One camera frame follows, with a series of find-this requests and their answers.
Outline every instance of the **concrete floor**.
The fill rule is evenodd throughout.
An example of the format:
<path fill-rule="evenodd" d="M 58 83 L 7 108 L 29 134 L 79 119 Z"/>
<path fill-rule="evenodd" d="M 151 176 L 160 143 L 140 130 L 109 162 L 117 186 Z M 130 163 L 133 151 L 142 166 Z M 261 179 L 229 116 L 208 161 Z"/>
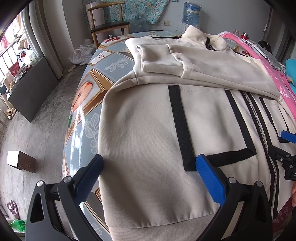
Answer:
<path fill-rule="evenodd" d="M 78 66 L 74 71 L 64 74 L 31 123 L 19 112 L 8 121 L 0 150 L 0 199 L 11 218 L 13 216 L 6 207 L 7 202 L 16 202 L 20 219 L 26 220 L 37 181 L 44 180 L 50 184 L 61 180 L 63 147 L 70 107 L 85 68 L 86 65 Z M 34 157 L 37 161 L 36 173 L 20 171 L 7 165 L 9 150 L 20 150 Z M 61 214 L 61 218 L 69 231 L 64 213 Z"/>

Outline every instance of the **gray curtain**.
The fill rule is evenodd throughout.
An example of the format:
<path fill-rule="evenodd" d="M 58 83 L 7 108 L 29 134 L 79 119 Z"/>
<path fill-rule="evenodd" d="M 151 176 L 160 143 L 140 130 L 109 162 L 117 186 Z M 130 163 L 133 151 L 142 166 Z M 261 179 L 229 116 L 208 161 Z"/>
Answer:
<path fill-rule="evenodd" d="M 56 54 L 51 37 L 48 35 L 47 23 L 43 21 L 41 11 L 44 14 L 42 0 L 33 0 L 22 11 L 22 20 L 28 42 L 32 50 L 39 56 L 45 57 L 57 79 L 63 76 L 63 67 Z"/>

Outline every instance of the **patterned tablecloth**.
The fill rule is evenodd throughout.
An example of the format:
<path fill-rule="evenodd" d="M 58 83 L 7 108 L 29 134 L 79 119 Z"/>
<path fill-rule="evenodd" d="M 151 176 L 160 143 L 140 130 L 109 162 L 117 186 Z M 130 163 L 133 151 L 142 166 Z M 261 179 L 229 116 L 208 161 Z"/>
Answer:
<path fill-rule="evenodd" d="M 62 178 L 74 176 L 80 167 L 87 166 L 97 154 L 103 97 L 114 83 L 133 69 L 135 63 L 125 40 L 181 34 L 167 31 L 142 32 L 106 39 L 101 43 L 82 75 L 73 100 L 65 137 Z M 101 239 L 111 241 L 105 224 L 98 181 L 80 208 Z"/>

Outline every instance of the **blue gripper pad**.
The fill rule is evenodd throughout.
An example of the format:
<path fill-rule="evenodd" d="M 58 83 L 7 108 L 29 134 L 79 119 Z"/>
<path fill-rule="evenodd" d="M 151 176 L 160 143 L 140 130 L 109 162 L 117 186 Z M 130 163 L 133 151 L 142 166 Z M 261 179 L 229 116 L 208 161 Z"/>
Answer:
<path fill-rule="evenodd" d="M 296 134 L 293 134 L 287 131 L 282 131 L 281 138 L 296 144 Z"/>
<path fill-rule="evenodd" d="M 100 173 L 103 170 L 103 158 L 99 154 L 96 154 L 92 161 L 88 164 L 87 167 L 82 167 L 78 170 L 84 171 L 83 177 L 75 187 L 76 196 L 75 203 L 79 205 L 81 202 L 85 202 L 88 195 L 90 194 L 96 180 L 98 179 Z"/>
<path fill-rule="evenodd" d="M 222 206 L 226 199 L 225 187 L 213 171 L 205 155 L 199 155 L 195 159 L 195 166 L 213 201 Z"/>

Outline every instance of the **metal zipper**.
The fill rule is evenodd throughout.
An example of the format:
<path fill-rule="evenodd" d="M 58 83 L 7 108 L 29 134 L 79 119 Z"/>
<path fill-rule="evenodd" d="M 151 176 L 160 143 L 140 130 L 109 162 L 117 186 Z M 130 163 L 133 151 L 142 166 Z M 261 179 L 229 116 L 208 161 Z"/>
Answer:
<path fill-rule="evenodd" d="M 266 151 L 266 153 L 267 153 L 267 155 L 268 155 L 268 158 L 269 158 L 269 160 L 270 160 L 270 162 L 271 162 L 271 164 L 272 164 L 272 167 L 273 167 L 273 169 L 274 169 L 274 190 L 273 190 L 273 195 L 272 195 L 272 200 L 271 200 L 271 216 L 272 216 L 272 214 L 273 214 L 273 209 L 274 209 L 274 200 L 275 200 L 275 197 L 276 197 L 276 178 L 277 178 L 276 166 L 275 166 L 274 162 L 272 161 L 270 155 L 268 154 L 268 145 L 267 145 L 266 137 L 265 137 L 265 134 L 264 134 L 263 128 L 262 128 L 262 126 L 261 126 L 261 122 L 259 121 L 259 118 L 258 118 L 257 112 L 255 111 L 255 108 L 254 108 L 254 106 L 253 106 L 253 104 L 252 104 L 252 102 L 251 102 L 249 96 L 247 95 L 247 93 L 246 93 L 246 92 L 243 92 L 243 93 L 244 93 L 244 96 L 246 97 L 246 99 L 247 99 L 247 101 L 248 101 L 248 103 L 249 103 L 249 105 L 250 105 L 250 107 L 251 107 L 253 113 L 254 113 L 254 116 L 255 116 L 255 118 L 256 118 L 257 124 L 258 124 L 259 129 L 260 129 L 260 133 L 261 133 L 261 136 L 262 136 L 262 139 L 263 139 L 263 142 L 264 142 L 264 146 L 263 146 L 263 148 L 265 149 L 265 151 Z"/>

